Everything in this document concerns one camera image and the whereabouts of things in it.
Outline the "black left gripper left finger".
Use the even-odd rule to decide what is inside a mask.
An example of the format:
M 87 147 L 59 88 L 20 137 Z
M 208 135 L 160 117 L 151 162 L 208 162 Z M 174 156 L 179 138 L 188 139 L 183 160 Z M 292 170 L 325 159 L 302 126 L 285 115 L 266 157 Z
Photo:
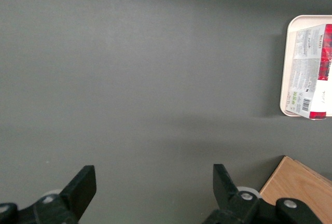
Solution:
M 95 167 L 84 166 L 61 190 L 33 205 L 37 223 L 78 223 L 96 193 Z

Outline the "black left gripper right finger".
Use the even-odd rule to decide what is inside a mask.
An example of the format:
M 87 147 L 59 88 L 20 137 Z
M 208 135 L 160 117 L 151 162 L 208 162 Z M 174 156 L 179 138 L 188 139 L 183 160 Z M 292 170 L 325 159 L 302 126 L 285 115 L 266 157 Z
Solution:
M 275 207 L 248 190 L 239 190 L 223 164 L 213 165 L 213 192 L 218 209 L 204 223 L 277 223 Z

